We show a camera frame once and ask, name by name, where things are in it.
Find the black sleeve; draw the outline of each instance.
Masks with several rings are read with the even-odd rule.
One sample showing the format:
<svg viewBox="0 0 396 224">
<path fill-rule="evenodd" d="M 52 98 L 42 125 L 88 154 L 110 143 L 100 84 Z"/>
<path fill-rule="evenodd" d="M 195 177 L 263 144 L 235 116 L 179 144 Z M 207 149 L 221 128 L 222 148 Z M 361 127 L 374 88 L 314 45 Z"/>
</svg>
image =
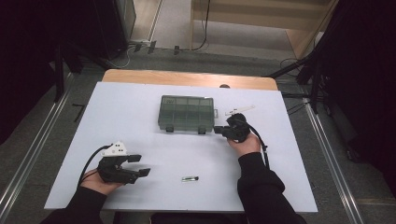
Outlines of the black sleeve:
<svg viewBox="0 0 396 224">
<path fill-rule="evenodd" d="M 53 211 L 41 224 L 103 224 L 99 215 L 105 200 L 106 195 L 102 193 L 78 187 L 69 205 Z"/>
<path fill-rule="evenodd" d="M 250 224 L 299 223 L 297 216 L 283 196 L 285 186 L 273 171 L 266 168 L 260 152 L 239 158 L 241 178 L 238 193 Z"/>
</svg>

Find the white tabletop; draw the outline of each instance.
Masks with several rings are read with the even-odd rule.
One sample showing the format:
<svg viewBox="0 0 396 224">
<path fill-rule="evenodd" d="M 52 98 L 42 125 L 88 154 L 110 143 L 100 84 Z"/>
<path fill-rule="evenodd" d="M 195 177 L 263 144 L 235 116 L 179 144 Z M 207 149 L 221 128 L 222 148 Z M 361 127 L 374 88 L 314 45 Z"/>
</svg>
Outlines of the white tabletop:
<svg viewBox="0 0 396 224">
<path fill-rule="evenodd" d="M 121 140 L 140 162 L 124 169 L 151 168 L 147 177 L 114 191 L 104 209 L 124 211 L 242 212 L 236 191 L 240 167 L 236 153 L 220 134 L 166 133 L 158 126 L 162 95 L 204 96 L 214 99 L 227 125 L 226 111 L 255 105 L 243 112 L 268 146 L 271 169 L 286 185 L 285 196 L 296 212 L 317 212 L 290 120 L 279 91 L 255 91 L 133 83 L 97 83 L 45 205 L 67 206 L 79 175 L 99 147 Z M 89 169 L 97 167 L 97 155 Z M 182 182 L 183 176 L 199 176 Z"/>
</svg>

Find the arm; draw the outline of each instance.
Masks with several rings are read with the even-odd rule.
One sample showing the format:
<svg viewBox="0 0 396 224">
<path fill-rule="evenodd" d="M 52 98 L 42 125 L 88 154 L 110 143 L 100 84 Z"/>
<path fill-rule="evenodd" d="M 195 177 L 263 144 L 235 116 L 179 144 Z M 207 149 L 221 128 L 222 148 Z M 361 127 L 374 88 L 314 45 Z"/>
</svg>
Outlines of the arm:
<svg viewBox="0 0 396 224">
<path fill-rule="evenodd" d="M 228 140 L 239 157 L 241 177 L 238 194 L 250 224 L 299 223 L 297 216 L 283 196 L 283 182 L 262 160 L 260 141 L 250 133 L 243 143 Z"/>
<path fill-rule="evenodd" d="M 96 171 L 89 171 L 69 205 L 53 211 L 41 224 L 103 223 L 99 215 L 107 195 L 121 185 L 105 183 Z"/>
</svg>

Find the gray plastic box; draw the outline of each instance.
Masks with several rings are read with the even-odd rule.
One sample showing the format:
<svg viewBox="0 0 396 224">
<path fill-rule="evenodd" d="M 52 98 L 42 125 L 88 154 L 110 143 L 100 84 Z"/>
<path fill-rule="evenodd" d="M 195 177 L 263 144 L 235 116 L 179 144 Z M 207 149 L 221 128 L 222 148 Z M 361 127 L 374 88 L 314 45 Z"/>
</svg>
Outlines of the gray plastic box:
<svg viewBox="0 0 396 224">
<path fill-rule="evenodd" d="M 213 98 L 163 95 L 158 125 L 161 130 L 205 134 L 214 126 Z"/>
</svg>

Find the black device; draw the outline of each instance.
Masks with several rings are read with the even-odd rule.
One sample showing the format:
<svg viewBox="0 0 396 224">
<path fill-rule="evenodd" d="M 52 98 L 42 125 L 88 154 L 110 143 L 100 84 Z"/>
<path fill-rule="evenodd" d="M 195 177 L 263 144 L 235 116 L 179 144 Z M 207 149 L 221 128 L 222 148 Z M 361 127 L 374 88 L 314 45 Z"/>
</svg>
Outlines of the black device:
<svg viewBox="0 0 396 224">
<path fill-rule="evenodd" d="M 141 155 L 103 157 L 99 161 L 98 173 L 105 182 L 115 182 L 123 184 L 134 184 L 137 178 L 149 175 L 150 169 L 130 171 L 122 169 L 125 161 L 140 161 Z"/>
<path fill-rule="evenodd" d="M 222 136 L 236 140 L 239 143 L 242 143 L 247 139 L 248 134 L 250 133 L 250 128 L 247 124 L 247 119 L 243 114 L 233 114 L 227 118 L 227 123 L 230 126 L 215 126 L 215 133 L 221 133 Z"/>
<path fill-rule="evenodd" d="M 265 166 L 270 169 L 270 163 L 268 161 L 267 148 L 268 146 L 264 144 L 259 133 L 250 124 L 248 124 L 247 119 L 241 113 L 232 114 L 227 118 L 227 123 L 230 126 L 215 126 L 215 133 L 221 133 L 222 136 L 226 138 L 238 141 L 238 143 L 243 143 L 247 140 L 250 130 L 259 138 L 260 144 L 262 145 L 262 152 L 264 154 Z"/>
<path fill-rule="evenodd" d="M 141 155 L 128 155 L 126 153 L 125 145 L 119 141 L 110 146 L 104 146 L 98 148 L 91 157 L 88 159 L 85 164 L 84 169 L 81 172 L 79 177 L 78 186 L 82 183 L 84 178 L 87 178 L 89 175 L 85 175 L 85 171 L 87 170 L 88 165 L 91 163 L 92 159 L 98 152 L 102 151 L 102 159 L 99 161 L 97 172 L 99 176 L 105 182 L 113 182 L 113 183 L 122 183 L 122 184 L 134 184 L 134 182 L 139 177 L 144 177 L 149 175 L 150 169 L 141 169 L 139 171 L 131 171 L 122 169 L 122 164 L 126 161 L 128 162 L 136 162 L 140 161 L 142 158 Z"/>
</svg>

